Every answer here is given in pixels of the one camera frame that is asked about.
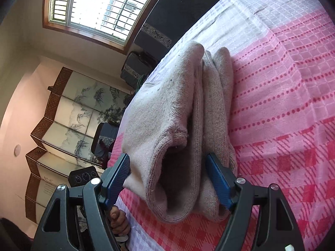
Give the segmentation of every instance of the camera lens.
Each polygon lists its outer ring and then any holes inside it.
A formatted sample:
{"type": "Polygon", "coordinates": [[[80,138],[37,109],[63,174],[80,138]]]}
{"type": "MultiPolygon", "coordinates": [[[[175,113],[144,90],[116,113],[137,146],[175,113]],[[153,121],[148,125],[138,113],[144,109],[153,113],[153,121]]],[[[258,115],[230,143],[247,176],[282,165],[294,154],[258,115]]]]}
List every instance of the camera lens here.
{"type": "Polygon", "coordinates": [[[85,181],[89,181],[89,180],[91,179],[91,177],[89,176],[88,173],[83,173],[83,179],[84,179],[85,181]]]}
{"type": "Polygon", "coordinates": [[[74,180],[75,180],[77,183],[80,183],[80,182],[81,182],[81,177],[77,175],[77,176],[74,178],[74,180]]]}

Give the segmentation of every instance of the window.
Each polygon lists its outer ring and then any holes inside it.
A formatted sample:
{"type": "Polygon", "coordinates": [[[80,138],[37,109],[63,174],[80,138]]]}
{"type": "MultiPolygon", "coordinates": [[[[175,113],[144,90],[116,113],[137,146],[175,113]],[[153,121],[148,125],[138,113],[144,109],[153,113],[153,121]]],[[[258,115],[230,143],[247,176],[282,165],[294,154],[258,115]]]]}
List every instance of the window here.
{"type": "Polygon", "coordinates": [[[134,31],[135,26],[150,1],[45,0],[44,27],[77,33],[80,37],[94,39],[97,43],[100,41],[126,53],[131,35],[138,32],[134,31]]]}

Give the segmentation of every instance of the checkered bedsheet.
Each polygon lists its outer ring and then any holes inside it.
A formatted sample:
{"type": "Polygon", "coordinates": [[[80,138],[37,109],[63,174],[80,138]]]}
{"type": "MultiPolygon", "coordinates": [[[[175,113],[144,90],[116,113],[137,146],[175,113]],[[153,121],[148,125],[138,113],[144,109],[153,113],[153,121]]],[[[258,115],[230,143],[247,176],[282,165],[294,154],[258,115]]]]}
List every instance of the checkered bedsheet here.
{"type": "MultiPolygon", "coordinates": [[[[148,78],[162,79],[186,42],[232,56],[235,87],[229,135],[238,174],[253,184],[277,183],[314,250],[335,216],[335,27],[317,0],[221,0],[172,48],[148,78]]],[[[127,110],[111,160],[121,153],[127,110]]],[[[130,250],[213,250],[225,222],[192,214],[158,221],[145,202],[123,190],[117,205],[132,225],[130,250]]],[[[257,221],[254,207],[243,250],[257,221]]]]}

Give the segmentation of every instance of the bed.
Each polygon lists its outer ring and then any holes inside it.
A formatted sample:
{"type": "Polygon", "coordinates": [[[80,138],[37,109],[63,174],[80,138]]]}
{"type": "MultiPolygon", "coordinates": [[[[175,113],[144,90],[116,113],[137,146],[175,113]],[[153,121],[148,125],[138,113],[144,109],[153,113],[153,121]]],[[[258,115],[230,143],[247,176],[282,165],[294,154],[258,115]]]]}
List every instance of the bed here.
{"type": "MultiPolygon", "coordinates": [[[[230,50],[234,93],[229,135],[238,175],[277,183],[297,219],[306,250],[322,241],[335,216],[335,27],[318,0],[220,0],[162,59],[147,82],[195,40],[212,54],[230,50]]],[[[121,154],[127,110],[108,165],[121,154]]],[[[163,224],[127,189],[117,206],[130,220],[129,250],[214,250],[226,221],[191,214],[163,224]]],[[[254,207],[243,250],[257,222],[254,207]]]]}

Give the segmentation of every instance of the hand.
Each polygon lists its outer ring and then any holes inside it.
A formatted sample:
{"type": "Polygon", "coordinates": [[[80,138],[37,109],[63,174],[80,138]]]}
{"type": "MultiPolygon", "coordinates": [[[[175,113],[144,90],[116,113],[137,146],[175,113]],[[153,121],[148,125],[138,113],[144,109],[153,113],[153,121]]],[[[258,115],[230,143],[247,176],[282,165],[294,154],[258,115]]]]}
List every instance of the hand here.
{"type": "Polygon", "coordinates": [[[111,228],[114,234],[119,236],[125,236],[130,232],[130,224],[126,217],[126,213],[120,210],[117,206],[113,206],[110,212],[111,216],[111,228]]]}

